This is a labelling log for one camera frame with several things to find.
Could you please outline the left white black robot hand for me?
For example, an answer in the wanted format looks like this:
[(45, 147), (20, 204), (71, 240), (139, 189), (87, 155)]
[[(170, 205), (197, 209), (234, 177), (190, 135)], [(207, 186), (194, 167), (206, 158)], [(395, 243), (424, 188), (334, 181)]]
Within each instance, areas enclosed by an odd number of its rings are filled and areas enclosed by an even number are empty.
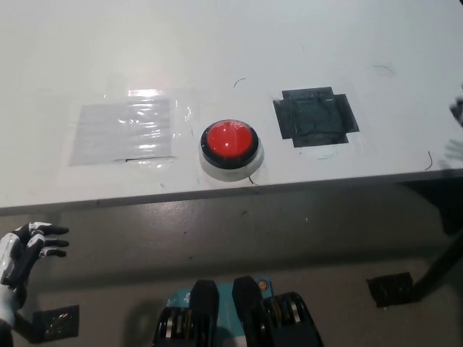
[(30, 222), (1, 238), (1, 285), (12, 290), (24, 286), (34, 264), (42, 257), (65, 257), (69, 242), (49, 238), (69, 229), (44, 222)]

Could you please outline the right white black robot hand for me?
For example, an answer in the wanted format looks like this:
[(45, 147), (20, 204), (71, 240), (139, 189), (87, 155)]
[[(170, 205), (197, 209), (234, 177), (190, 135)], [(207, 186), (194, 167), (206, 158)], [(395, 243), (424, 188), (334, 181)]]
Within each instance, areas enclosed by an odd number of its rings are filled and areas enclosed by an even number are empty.
[[(449, 110), (462, 132), (462, 94), (454, 99), (449, 106)], [(444, 160), (440, 161), (440, 165), (446, 171), (453, 169), (451, 166), (452, 161), (462, 163), (462, 140), (450, 140), (446, 145), (444, 158)]]

